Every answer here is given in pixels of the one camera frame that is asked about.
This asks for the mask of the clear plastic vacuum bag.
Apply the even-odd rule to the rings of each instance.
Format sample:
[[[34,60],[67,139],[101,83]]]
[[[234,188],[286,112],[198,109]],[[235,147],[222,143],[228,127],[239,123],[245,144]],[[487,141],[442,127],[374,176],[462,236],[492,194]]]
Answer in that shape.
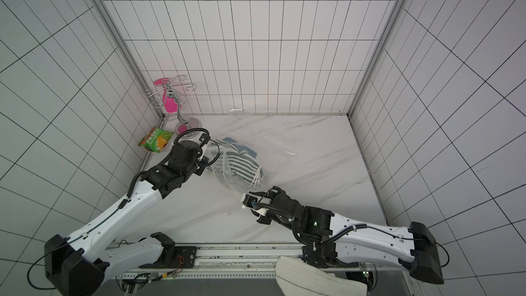
[[[215,139],[207,153],[219,157],[208,170],[226,189],[239,194],[270,189],[279,172],[296,157],[294,151],[261,138],[231,136]]]

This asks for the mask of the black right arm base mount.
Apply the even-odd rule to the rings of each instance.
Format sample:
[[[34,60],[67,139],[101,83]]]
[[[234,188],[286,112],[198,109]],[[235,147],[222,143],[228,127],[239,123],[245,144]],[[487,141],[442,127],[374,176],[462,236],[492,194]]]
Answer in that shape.
[[[359,267],[359,262],[344,263],[343,261],[338,260],[337,257],[338,253],[335,244],[331,244],[324,248],[317,248],[316,250],[309,246],[302,247],[301,260],[318,269]]]

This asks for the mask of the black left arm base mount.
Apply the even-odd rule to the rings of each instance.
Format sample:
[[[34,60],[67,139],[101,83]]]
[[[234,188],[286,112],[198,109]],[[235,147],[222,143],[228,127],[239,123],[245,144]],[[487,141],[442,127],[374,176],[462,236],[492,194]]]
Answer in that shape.
[[[170,237],[162,232],[153,233],[150,237],[161,242],[163,251],[156,262],[141,265],[141,269],[191,269],[194,267],[197,257],[196,246],[177,246]]]

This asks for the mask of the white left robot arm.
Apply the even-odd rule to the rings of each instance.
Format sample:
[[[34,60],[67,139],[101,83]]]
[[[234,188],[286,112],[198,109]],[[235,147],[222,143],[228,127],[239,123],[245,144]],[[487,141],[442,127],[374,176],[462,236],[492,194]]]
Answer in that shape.
[[[205,156],[212,140],[209,131],[196,127],[188,133],[190,140],[178,135],[167,156],[138,172],[126,195],[98,217],[67,237],[56,234],[46,242],[41,260],[53,290],[61,295],[92,295],[102,284],[131,269],[179,269],[183,265],[175,242],[162,232],[116,249],[109,245],[142,213],[213,163]]]

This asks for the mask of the green white striped towel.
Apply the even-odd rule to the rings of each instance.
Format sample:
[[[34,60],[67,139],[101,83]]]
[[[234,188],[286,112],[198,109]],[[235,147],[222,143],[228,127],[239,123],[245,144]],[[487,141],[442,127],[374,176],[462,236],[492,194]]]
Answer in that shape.
[[[243,155],[223,140],[216,140],[218,160],[210,167],[218,181],[227,189],[237,193],[255,191],[262,186],[264,171],[256,158]]]

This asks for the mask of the teal and beige towel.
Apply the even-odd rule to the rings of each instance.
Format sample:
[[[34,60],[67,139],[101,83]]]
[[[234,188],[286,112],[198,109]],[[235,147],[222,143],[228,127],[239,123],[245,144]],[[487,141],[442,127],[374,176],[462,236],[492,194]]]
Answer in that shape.
[[[252,158],[256,158],[258,156],[258,153],[256,151],[254,151],[253,149],[251,149],[250,147],[246,145],[238,143],[236,140],[234,140],[233,138],[229,136],[225,137],[223,141],[227,143],[229,146],[235,148],[237,152],[243,155],[248,155],[248,156],[251,156]]]

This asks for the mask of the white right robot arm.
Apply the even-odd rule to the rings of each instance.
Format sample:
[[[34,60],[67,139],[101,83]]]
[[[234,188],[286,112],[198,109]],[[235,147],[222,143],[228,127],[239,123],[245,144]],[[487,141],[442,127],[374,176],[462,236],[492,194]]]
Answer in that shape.
[[[438,243],[428,227],[365,223],[322,208],[303,206],[276,186],[267,192],[246,193],[242,205],[258,223],[279,223],[301,243],[301,259],[316,268],[343,268],[358,263],[385,264],[415,280],[444,284]]]

